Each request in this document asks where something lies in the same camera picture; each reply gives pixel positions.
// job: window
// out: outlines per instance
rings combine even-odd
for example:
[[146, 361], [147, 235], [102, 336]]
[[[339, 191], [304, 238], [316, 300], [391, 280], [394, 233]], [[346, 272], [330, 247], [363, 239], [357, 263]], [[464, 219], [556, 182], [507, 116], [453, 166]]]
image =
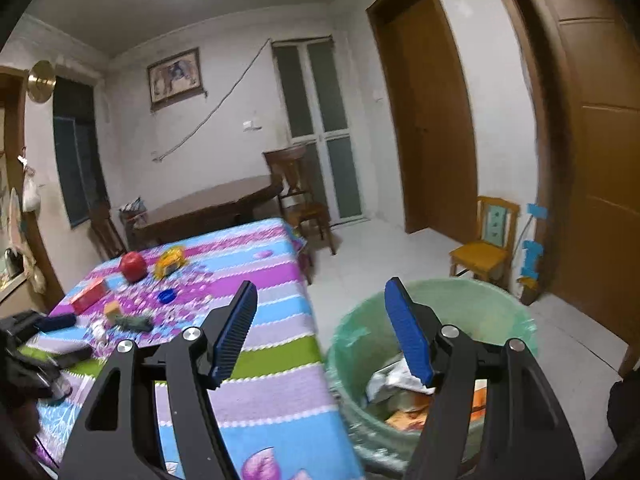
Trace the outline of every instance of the window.
[[109, 203], [95, 134], [94, 89], [57, 78], [53, 94], [53, 136], [60, 187], [71, 227]]

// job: wall outlet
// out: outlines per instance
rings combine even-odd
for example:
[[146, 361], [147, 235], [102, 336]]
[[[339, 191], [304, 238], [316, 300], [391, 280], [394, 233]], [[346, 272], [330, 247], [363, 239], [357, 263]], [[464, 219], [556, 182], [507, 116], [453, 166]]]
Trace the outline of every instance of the wall outlet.
[[257, 121], [252, 119], [251, 121], [245, 121], [242, 123], [242, 130], [244, 132], [255, 132], [257, 130], [261, 130], [262, 127], [258, 126]]

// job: white wall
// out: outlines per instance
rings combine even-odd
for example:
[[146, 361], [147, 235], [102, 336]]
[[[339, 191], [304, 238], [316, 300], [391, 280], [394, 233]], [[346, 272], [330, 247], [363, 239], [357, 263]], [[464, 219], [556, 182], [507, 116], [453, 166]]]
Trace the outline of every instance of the white wall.
[[[113, 143], [110, 124], [106, 122], [105, 95], [100, 84], [100, 70], [106, 67], [106, 57], [57, 29], [24, 16], [0, 52], [0, 65], [28, 70], [41, 59], [97, 84], [94, 98], [100, 158], [109, 193], [119, 194], [119, 172], [110, 166], [116, 162], [117, 145]], [[36, 171], [35, 179], [42, 198], [38, 226], [49, 259], [66, 292], [101, 259], [88, 237], [88, 223], [72, 229], [66, 216], [54, 150], [53, 99], [36, 104], [27, 97], [24, 135], [27, 159]]]
[[[385, 79], [366, 9], [375, 0], [336, 0], [362, 96], [359, 127], [370, 132], [378, 213], [404, 226], [398, 149]], [[476, 134], [478, 191], [525, 205], [538, 186], [536, 125], [520, 48], [501, 0], [440, 0], [458, 46]]]
[[[114, 135], [120, 143], [123, 180], [120, 202], [141, 195], [149, 208], [205, 187], [268, 173], [262, 152], [287, 145], [286, 112], [267, 47], [219, 111], [183, 147], [153, 162], [190, 133], [228, 92], [267, 38], [275, 41], [334, 32], [324, 5], [271, 7], [213, 18], [173, 31], [121, 54], [110, 63], [107, 92]], [[146, 67], [192, 47], [208, 97], [196, 96], [150, 111]], [[347, 67], [338, 67], [346, 107], [354, 100]], [[243, 132], [255, 118], [259, 131]], [[368, 139], [354, 138], [356, 165], [370, 171]], [[365, 209], [375, 207], [374, 183], [360, 174]]]

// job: red apple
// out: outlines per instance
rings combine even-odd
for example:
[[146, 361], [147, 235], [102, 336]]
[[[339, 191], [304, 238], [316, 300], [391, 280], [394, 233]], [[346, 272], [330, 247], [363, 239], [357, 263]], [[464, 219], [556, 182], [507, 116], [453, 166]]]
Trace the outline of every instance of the red apple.
[[140, 253], [127, 253], [120, 259], [118, 270], [129, 283], [139, 282], [146, 276], [146, 261]]

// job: electric cord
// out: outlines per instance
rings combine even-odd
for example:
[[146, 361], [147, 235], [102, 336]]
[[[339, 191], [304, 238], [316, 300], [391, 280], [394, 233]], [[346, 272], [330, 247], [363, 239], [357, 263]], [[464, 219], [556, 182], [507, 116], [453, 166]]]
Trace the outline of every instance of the electric cord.
[[185, 142], [187, 142], [187, 140], [191, 139], [191, 137], [193, 137], [198, 130], [204, 126], [204, 123], [206, 123], [211, 116], [216, 113], [218, 111], [218, 109], [222, 106], [222, 103], [224, 103], [226, 101], [226, 98], [228, 98], [233, 91], [236, 89], [236, 87], [240, 84], [240, 82], [242, 81], [242, 79], [244, 79], [244, 76], [246, 75], [247, 72], [249, 72], [250, 68], [254, 65], [255, 61], [258, 59], [258, 56], [260, 56], [260, 54], [262, 53], [262, 51], [264, 50], [264, 48], [271, 43], [271, 41], [273, 41], [271, 38], [267, 38], [267, 41], [264, 42], [264, 44], [260, 47], [260, 50], [258, 51], [258, 53], [254, 56], [254, 58], [251, 60], [251, 63], [249, 63], [249, 66], [247, 68], [244, 69], [244, 72], [242, 72], [242, 75], [240, 76], [240, 79], [238, 79], [238, 81], [235, 82], [235, 84], [231, 87], [231, 90], [229, 90], [229, 92], [226, 93], [226, 95], [220, 100], [220, 102], [216, 105], [215, 108], [213, 108], [212, 111], [210, 111], [209, 115], [205, 117], [205, 119], [198, 124], [198, 126], [196, 126], [196, 129], [193, 130], [189, 135], [187, 135], [186, 137], [184, 137], [183, 140], [181, 140], [180, 142], [178, 142], [178, 144], [176, 144], [174, 147], [172, 147], [170, 150], [167, 150], [166, 152], [164, 152], [162, 155], [156, 156], [153, 161], [154, 162], [162, 162], [162, 160], [167, 156], [167, 155], [171, 155], [175, 150], [177, 150], [178, 148], [180, 148]]
[[40, 437], [37, 436], [37, 435], [35, 437], [36, 437], [36, 440], [38, 441], [38, 444], [40, 444], [40, 448], [46, 453], [46, 455], [49, 457], [49, 460], [51, 460], [51, 463], [55, 466], [54, 472], [57, 473], [58, 470], [60, 469], [60, 466], [58, 465], [58, 462], [53, 460], [53, 457], [51, 456], [51, 453], [49, 453], [49, 451], [47, 451], [47, 448], [44, 447], [44, 444], [40, 440]]
[[513, 265], [513, 261], [516, 259], [516, 254], [518, 253], [518, 248], [520, 247], [520, 243], [522, 242], [522, 239], [524, 238], [525, 233], [529, 229], [531, 222], [533, 222], [533, 215], [529, 215], [529, 219], [527, 220], [527, 223], [524, 225], [524, 227], [522, 228], [522, 231], [520, 232], [520, 236], [518, 237], [516, 247], [514, 248], [513, 254], [511, 255], [511, 265]]

